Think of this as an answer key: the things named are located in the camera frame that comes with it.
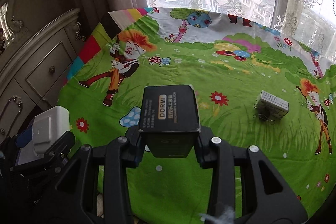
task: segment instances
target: black box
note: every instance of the black box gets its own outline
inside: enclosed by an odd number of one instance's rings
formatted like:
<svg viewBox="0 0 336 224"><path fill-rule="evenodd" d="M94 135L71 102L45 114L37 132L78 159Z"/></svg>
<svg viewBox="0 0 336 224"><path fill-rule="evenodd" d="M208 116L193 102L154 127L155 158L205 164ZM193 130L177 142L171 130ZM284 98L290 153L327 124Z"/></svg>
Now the black box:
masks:
<svg viewBox="0 0 336 224"><path fill-rule="evenodd" d="M200 130L191 85L145 87L139 132L154 157L187 157Z"/></svg>

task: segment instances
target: cartoon boy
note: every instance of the cartoon boy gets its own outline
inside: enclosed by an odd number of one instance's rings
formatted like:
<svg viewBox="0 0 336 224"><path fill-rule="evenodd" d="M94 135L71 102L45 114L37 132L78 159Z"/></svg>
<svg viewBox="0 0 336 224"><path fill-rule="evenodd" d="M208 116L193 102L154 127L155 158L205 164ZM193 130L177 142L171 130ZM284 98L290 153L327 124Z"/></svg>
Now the cartoon boy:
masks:
<svg viewBox="0 0 336 224"><path fill-rule="evenodd" d="M308 79L301 79L300 84L301 84L301 93L307 100L308 109L311 112L315 113L315 117L320 121L320 125L321 125L319 146L317 150L315 151L315 155L321 153L322 132L324 132L325 137L327 139L327 143L329 145L329 154L332 154L333 150L331 147L331 140L330 140L330 135L328 131L327 114L322 104L320 104L320 98L319 98L320 90L316 85L314 85Z"/></svg>
<svg viewBox="0 0 336 224"><path fill-rule="evenodd" d="M110 77L111 83L107 95L103 100L103 105L111 106L112 99L115 93L118 92L118 87L124 78L131 77L131 75L139 67L140 55L146 51L151 52L156 49L156 46L149 42L148 37L142 32L134 29L124 30L118 34L118 39L126 43L124 55L119 54L120 44L113 44L110 48L110 55L115 59L112 60L112 69L99 75L95 75L86 81L79 81L78 83L88 88L93 82L104 78Z"/></svg>

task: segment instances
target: orange hair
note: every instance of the orange hair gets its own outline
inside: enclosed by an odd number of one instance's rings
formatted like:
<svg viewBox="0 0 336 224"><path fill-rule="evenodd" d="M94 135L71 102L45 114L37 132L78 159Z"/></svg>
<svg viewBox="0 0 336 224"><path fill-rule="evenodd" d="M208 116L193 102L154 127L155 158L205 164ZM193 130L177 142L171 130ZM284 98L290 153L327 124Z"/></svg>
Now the orange hair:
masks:
<svg viewBox="0 0 336 224"><path fill-rule="evenodd" d="M118 34L120 41L132 41L144 50L151 52L156 50L156 46L149 42L148 36L134 29L125 30Z"/></svg>
<svg viewBox="0 0 336 224"><path fill-rule="evenodd" d="M320 92L319 88L317 87L317 85L314 85L312 82L310 82L308 79L306 78L302 78L300 80L300 85L301 85L301 92L304 96L308 96L308 92L310 91L315 91L317 93Z"/></svg>

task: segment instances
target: wooden dresser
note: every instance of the wooden dresser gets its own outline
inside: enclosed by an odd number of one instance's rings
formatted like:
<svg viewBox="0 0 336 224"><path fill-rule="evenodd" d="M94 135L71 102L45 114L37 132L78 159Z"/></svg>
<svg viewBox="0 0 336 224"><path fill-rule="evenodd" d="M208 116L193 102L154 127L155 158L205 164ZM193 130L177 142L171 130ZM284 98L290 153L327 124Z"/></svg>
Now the wooden dresser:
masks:
<svg viewBox="0 0 336 224"><path fill-rule="evenodd" d="M36 106L45 111L57 105L69 67L84 45L79 11L64 13L0 56L0 143L17 134Z"/></svg>

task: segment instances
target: bed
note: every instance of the bed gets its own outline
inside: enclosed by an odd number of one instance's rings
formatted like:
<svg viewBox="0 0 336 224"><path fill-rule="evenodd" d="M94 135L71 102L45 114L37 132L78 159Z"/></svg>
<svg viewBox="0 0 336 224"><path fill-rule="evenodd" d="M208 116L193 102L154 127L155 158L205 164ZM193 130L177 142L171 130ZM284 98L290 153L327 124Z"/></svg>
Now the bed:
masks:
<svg viewBox="0 0 336 224"><path fill-rule="evenodd" d="M58 104L75 148L106 145L139 121L148 85L192 84L201 124L241 147L257 145L311 216L336 183L336 65L297 40L241 17L184 8L110 12L73 62ZM256 116L264 90L287 102L281 119ZM98 187L102 191L103 167ZM241 184L236 179L236 217ZM147 223L201 223L211 185L193 151L128 170L133 213Z"/></svg>

